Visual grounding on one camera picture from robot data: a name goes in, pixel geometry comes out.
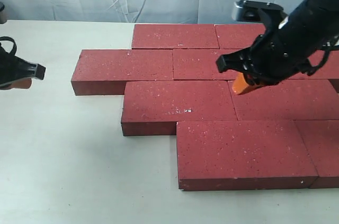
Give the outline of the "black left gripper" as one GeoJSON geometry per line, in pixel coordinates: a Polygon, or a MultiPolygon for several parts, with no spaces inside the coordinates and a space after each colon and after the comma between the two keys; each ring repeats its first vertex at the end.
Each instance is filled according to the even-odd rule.
{"type": "Polygon", "coordinates": [[[46,68],[5,51],[1,47],[1,90],[29,89],[33,79],[43,80],[46,68]]]}

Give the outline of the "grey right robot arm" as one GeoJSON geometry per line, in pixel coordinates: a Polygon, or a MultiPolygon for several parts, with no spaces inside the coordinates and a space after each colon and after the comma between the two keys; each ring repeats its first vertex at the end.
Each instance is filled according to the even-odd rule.
{"type": "Polygon", "coordinates": [[[232,84],[237,95],[277,85],[298,73],[312,76],[338,50],[338,0],[303,0],[290,14],[269,2],[240,0],[234,6],[236,21],[265,27],[251,46],[216,61],[220,73],[238,72],[232,84]]]}

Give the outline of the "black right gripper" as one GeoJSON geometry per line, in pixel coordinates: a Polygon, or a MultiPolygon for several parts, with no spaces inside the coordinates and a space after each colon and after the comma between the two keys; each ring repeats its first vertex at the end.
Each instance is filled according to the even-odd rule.
{"type": "Polygon", "coordinates": [[[297,73],[311,76],[338,50],[337,8],[303,0],[287,15],[276,31],[264,32],[251,46],[217,59],[220,73],[239,72],[231,86],[234,94],[276,85],[297,73]]]}

